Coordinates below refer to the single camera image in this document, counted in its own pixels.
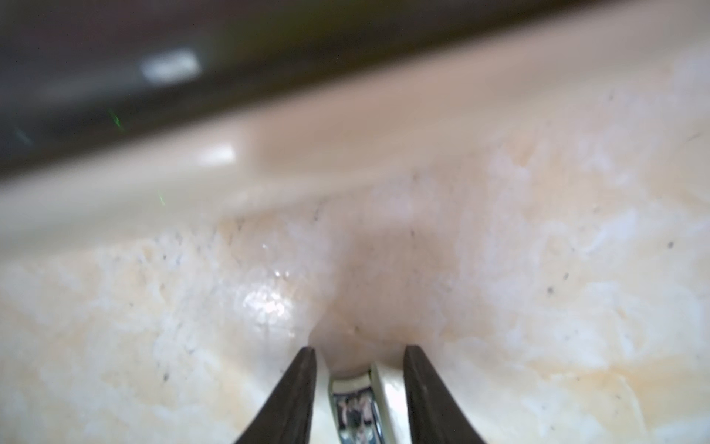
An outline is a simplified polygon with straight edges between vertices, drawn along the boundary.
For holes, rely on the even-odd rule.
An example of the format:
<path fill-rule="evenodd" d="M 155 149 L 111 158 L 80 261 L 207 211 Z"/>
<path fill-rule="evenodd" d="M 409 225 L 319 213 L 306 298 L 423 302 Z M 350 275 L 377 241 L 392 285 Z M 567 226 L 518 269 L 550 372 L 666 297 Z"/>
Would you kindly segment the green oval tray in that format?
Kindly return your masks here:
<path fill-rule="evenodd" d="M 5 1 L 1 258 L 332 194 L 708 40 L 706 1 Z"/>

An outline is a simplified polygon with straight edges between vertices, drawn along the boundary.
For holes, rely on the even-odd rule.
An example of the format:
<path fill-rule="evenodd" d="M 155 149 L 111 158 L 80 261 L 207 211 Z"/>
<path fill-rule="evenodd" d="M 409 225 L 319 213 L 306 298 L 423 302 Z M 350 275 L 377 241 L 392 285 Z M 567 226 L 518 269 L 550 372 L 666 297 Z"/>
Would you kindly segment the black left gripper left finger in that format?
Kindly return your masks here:
<path fill-rule="evenodd" d="M 306 444 L 310 441 L 317 380 L 316 352 L 303 347 L 236 444 Z"/>

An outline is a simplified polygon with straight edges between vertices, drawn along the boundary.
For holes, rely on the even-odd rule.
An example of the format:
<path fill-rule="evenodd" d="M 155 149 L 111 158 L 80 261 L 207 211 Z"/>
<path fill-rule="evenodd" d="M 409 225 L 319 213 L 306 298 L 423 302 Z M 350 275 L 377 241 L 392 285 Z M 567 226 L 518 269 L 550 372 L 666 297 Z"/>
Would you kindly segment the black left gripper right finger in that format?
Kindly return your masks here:
<path fill-rule="evenodd" d="M 420 346 L 405 347 L 403 377 L 412 443 L 486 443 Z"/>

